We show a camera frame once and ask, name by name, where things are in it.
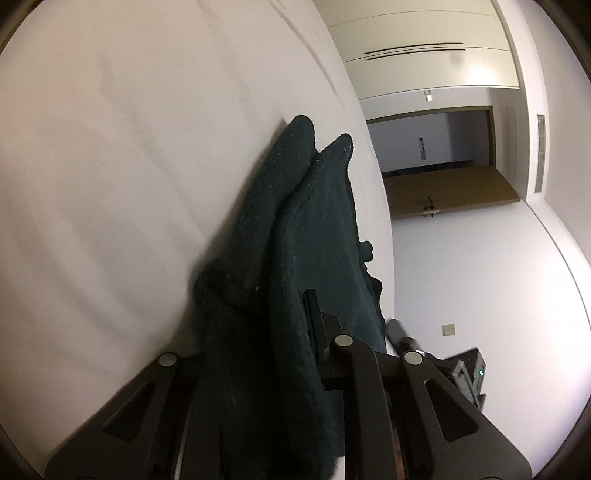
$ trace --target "dark green cloth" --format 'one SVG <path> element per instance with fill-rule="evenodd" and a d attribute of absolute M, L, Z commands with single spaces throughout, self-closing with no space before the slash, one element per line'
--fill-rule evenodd
<path fill-rule="evenodd" d="M 385 351 L 379 281 L 364 261 L 347 176 L 352 140 L 322 153 L 296 117 L 246 197 L 226 249 L 199 275 L 194 299 L 206 318 L 203 388 L 220 402 L 232 480 L 327 480 L 343 454 L 342 406 L 324 392 L 302 295 L 343 330 Z"/>

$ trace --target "light switch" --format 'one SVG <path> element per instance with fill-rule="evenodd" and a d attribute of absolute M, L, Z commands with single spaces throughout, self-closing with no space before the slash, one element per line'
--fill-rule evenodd
<path fill-rule="evenodd" d="M 456 324 L 455 323 L 448 323 L 447 325 L 443 325 L 443 336 L 455 335 L 456 334 Z"/>

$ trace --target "air vent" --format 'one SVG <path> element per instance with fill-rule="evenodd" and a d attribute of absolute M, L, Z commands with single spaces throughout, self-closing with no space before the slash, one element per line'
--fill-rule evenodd
<path fill-rule="evenodd" d="M 403 45 L 401 47 L 380 48 L 379 50 L 367 51 L 363 54 L 366 60 L 384 59 L 397 55 L 409 55 L 412 53 L 428 53 L 432 51 L 465 51 L 462 48 L 463 42 L 445 43 L 420 43 L 416 45 Z"/>
<path fill-rule="evenodd" d="M 535 192 L 541 193 L 544 184 L 546 163 L 546 117 L 538 115 L 538 174 L 535 178 Z"/>

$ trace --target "wooden door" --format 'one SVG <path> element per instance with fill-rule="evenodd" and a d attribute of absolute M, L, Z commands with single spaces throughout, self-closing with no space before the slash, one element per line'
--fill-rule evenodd
<path fill-rule="evenodd" d="M 519 195 L 492 165 L 452 168 L 384 179 L 390 217 L 429 215 L 519 202 Z"/>

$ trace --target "wall outlet plate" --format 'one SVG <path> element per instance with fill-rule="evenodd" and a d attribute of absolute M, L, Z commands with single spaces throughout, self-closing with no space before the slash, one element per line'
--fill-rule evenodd
<path fill-rule="evenodd" d="M 448 323 L 447 325 L 443 325 L 443 336 L 450 336 L 456 334 L 456 324 L 455 323 Z"/>

